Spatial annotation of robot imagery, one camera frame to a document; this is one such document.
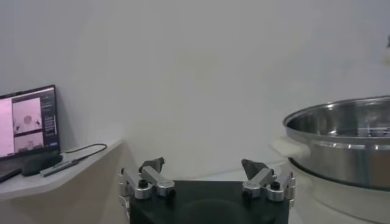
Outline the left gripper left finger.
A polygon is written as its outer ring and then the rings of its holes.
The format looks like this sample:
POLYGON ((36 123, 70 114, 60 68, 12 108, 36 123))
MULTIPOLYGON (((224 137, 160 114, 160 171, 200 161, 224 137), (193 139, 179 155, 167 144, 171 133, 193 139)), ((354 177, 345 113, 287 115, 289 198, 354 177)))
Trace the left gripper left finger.
POLYGON ((137 170, 123 167, 118 174, 118 199, 125 213, 130 212, 130 199, 148 200, 152 196, 165 199, 171 203, 176 196, 176 185, 173 180, 165 178, 162 168, 165 159, 159 157, 142 163, 137 170))

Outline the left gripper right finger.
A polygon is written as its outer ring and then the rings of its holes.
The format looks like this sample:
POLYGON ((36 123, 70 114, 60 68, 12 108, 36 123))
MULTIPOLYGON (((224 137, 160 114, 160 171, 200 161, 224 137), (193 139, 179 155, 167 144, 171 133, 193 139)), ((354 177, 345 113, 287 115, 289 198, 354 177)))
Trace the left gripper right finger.
POLYGON ((247 176, 247 180, 242 183, 242 196, 246 203, 265 197, 275 203, 287 201, 289 209, 294 206, 296 177, 292 172, 282 169, 277 173, 265 163, 249 159, 242 159, 241 165, 247 176))

